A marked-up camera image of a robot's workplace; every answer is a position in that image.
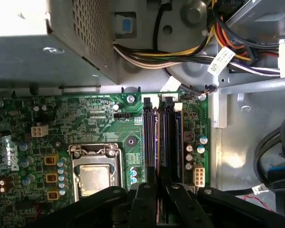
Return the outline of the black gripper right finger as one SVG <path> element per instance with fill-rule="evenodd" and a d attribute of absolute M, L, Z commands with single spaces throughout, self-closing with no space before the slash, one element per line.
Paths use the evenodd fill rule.
<path fill-rule="evenodd" d="M 161 182 L 186 228 L 285 228 L 284 216 L 218 189 L 187 191 L 168 167 L 161 167 Z"/>

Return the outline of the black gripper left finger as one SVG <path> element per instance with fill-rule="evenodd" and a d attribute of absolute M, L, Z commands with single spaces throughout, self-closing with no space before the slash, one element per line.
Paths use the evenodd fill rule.
<path fill-rule="evenodd" d="M 112 186 L 30 224 L 32 228 L 154 228 L 157 186 L 155 169 L 130 191 Z"/>

